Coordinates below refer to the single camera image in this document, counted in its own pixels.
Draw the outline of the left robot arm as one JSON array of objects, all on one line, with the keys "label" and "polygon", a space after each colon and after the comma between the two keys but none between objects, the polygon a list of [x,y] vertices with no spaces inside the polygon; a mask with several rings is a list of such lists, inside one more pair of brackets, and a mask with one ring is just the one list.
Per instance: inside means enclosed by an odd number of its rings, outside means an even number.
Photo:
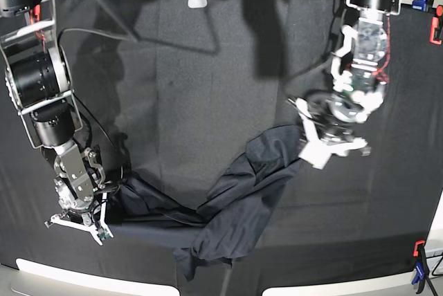
[{"label": "left robot arm", "polygon": [[354,135],[352,125],[366,122],[383,104],[390,16],[400,13],[401,0],[345,0],[345,7],[355,10],[357,18],[341,26],[341,46],[326,63],[331,91],[288,99],[298,112],[304,135],[299,157],[316,169],[324,168],[332,156],[370,153],[368,142]]}]

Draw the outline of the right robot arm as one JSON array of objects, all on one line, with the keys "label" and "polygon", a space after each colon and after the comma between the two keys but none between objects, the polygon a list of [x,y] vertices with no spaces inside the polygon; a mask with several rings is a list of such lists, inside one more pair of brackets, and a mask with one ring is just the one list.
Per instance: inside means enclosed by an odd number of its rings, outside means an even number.
[{"label": "right robot arm", "polygon": [[23,17],[1,36],[5,81],[31,145],[48,154],[62,211],[47,226],[88,232],[97,243],[112,237],[105,221],[110,190],[100,152],[80,144],[84,126],[73,80],[57,41],[55,0],[1,0],[1,16]]}]

